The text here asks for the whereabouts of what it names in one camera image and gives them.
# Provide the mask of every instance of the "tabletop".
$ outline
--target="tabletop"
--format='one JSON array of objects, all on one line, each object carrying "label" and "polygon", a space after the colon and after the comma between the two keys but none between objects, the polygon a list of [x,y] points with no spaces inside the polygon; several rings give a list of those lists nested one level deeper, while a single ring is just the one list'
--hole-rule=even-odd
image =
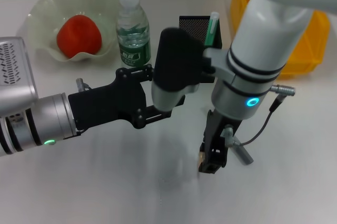
[{"label": "tabletop", "polygon": [[[0,0],[0,36],[26,40],[24,20],[37,1]],[[141,0],[151,28],[152,62],[161,30],[178,26],[180,15],[218,11],[223,47],[229,47],[229,3]],[[278,82],[296,87],[297,93],[246,147],[253,164],[242,166],[229,151],[227,166],[216,174],[197,172],[214,87],[201,84],[171,118],[144,129],[115,121],[54,146],[2,157],[2,223],[335,223],[336,41],[333,28],[322,65],[309,75]],[[28,52],[40,97],[77,92],[79,77],[92,88],[107,85],[121,66],[118,56],[60,63]],[[151,83],[143,87],[151,105]],[[256,115],[243,122],[237,132],[241,141],[260,129],[274,98],[268,94]]]}]

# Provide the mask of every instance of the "water bottle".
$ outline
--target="water bottle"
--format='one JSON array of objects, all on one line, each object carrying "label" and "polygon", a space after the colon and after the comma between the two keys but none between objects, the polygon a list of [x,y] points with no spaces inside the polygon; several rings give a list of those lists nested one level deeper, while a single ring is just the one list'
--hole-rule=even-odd
[{"label": "water bottle", "polygon": [[142,66],[150,61],[150,27],[140,0],[120,0],[117,36],[124,67]]}]

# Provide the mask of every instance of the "tomato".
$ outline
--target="tomato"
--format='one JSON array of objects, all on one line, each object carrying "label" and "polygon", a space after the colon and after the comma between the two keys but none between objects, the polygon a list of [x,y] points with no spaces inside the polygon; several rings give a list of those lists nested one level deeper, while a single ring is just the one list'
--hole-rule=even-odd
[{"label": "tomato", "polygon": [[72,58],[79,52],[97,53],[102,47],[102,37],[96,24],[84,15],[71,17],[56,37],[63,54]]}]

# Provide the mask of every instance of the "bottle label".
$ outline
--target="bottle label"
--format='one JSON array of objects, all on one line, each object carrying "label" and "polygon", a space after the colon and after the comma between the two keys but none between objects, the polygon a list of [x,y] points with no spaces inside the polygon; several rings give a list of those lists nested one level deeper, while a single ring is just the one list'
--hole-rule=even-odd
[{"label": "bottle label", "polygon": [[142,47],[128,48],[120,44],[121,59],[131,67],[145,65],[151,58],[150,40]]}]

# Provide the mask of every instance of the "black mesh pen holder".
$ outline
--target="black mesh pen holder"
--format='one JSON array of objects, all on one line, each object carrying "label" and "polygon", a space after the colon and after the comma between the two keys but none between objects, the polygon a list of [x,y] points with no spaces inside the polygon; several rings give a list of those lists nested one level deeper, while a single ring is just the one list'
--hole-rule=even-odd
[{"label": "black mesh pen holder", "polygon": [[[205,43],[207,29],[210,22],[210,16],[180,16],[179,17],[179,28],[185,30],[194,38]],[[208,46],[213,48],[222,48],[221,42],[221,32],[220,32],[220,20],[216,27],[216,33],[214,37],[213,46]]]}]

